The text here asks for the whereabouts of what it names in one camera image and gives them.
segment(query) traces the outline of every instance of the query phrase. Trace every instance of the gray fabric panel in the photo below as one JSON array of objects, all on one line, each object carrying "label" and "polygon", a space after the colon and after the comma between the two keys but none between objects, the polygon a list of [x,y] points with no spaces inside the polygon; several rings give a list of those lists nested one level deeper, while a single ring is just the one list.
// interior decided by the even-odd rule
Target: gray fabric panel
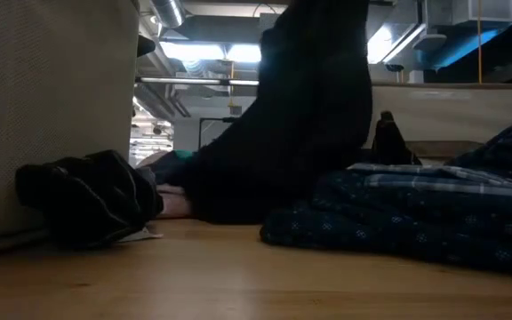
[{"label": "gray fabric panel", "polygon": [[130,0],[0,0],[0,235],[41,225],[16,200],[22,164],[127,155],[137,35]]}]

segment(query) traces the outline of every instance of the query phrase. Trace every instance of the bare skin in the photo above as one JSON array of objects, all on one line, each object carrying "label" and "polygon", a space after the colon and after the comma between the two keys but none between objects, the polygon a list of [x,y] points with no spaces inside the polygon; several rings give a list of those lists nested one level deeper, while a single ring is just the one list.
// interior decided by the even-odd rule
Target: bare skin
[{"label": "bare skin", "polygon": [[164,200],[164,210],[157,216],[158,220],[192,218],[191,204],[182,188],[162,185],[157,186],[157,193]]}]

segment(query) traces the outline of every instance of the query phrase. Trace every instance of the ceiling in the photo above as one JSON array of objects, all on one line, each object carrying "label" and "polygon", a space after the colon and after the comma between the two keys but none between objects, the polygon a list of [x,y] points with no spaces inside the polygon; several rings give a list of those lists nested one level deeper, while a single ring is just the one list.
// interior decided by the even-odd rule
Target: ceiling
[{"label": "ceiling", "polygon": [[[485,44],[483,50],[485,82],[512,83],[512,26]],[[448,68],[428,71],[426,78],[429,82],[476,82],[477,60],[477,51],[473,51]]]},{"label": "ceiling", "polygon": [[[140,0],[140,32],[142,35],[160,41],[196,43],[257,44],[263,30],[270,28],[276,15],[272,9],[281,13],[289,0],[273,0],[266,5],[258,5],[254,0],[181,0],[189,15],[184,24],[174,30],[163,30],[158,37],[158,29],[151,17],[149,0]],[[450,0],[433,0],[443,2]],[[371,38],[381,26],[388,26],[393,33],[402,35],[405,30],[413,28],[420,22],[417,0],[386,1],[388,5],[371,5],[367,36]],[[401,64],[406,70],[424,68],[420,59],[414,54],[412,45],[401,51],[390,63]],[[203,60],[204,69],[212,75],[228,77],[230,64],[215,60]],[[234,78],[256,80],[258,65],[256,63],[236,63]],[[373,66],[374,81],[395,81],[396,74],[387,71],[384,66]],[[160,45],[155,52],[138,59],[137,73],[139,76],[188,76],[180,60],[169,59]],[[170,122],[182,117],[224,117],[229,116],[230,90],[213,90],[214,88],[198,85],[146,84],[156,93],[156,102],[145,103],[153,117],[163,118]],[[236,87],[233,91],[233,103],[244,110],[254,100],[254,87]]]}]

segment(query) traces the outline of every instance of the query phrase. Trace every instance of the cubicle partition wall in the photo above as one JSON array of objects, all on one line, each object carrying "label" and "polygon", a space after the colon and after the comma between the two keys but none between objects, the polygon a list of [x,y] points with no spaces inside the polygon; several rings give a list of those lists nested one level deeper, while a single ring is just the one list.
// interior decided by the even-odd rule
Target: cubicle partition wall
[{"label": "cubicle partition wall", "polygon": [[127,155],[137,37],[132,0],[0,0],[0,236],[42,225],[18,204],[19,166]]},{"label": "cubicle partition wall", "polygon": [[384,84],[373,86],[374,117],[392,111],[406,141],[485,143],[512,125],[512,84]]}]

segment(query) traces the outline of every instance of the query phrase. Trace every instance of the wooden floor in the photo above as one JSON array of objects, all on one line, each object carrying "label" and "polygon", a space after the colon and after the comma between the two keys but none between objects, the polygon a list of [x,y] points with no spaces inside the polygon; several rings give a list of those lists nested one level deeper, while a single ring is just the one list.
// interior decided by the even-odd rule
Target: wooden floor
[{"label": "wooden floor", "polygon": [[512,319],[512,277],[269,247],[258,228],[157,222],[165,238],[0,257],[0,319]]}]

